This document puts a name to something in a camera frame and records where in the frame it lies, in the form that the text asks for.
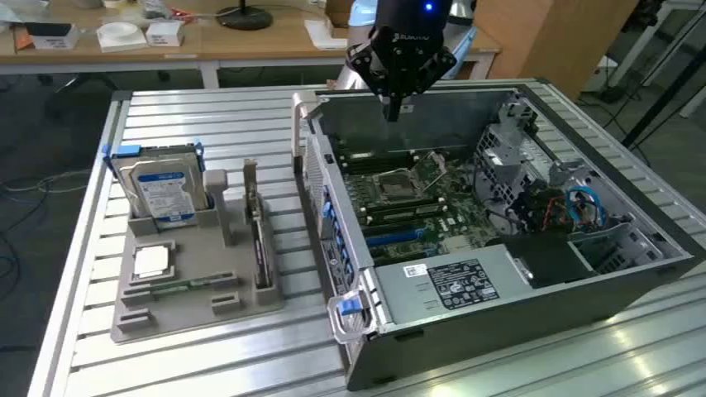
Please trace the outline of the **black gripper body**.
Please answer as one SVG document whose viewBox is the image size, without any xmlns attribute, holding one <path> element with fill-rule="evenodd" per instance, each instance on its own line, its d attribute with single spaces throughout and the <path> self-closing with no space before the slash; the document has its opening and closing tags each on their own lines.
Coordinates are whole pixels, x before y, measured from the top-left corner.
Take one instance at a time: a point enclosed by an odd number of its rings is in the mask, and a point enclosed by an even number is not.
<svg viewBox="0 0 706 397">
<path fill-rule="evenodd" d="M 450 70 L 449 1 L 381 1 L 373 29 L 383 95 L 422 93 Z"/>
</svg>

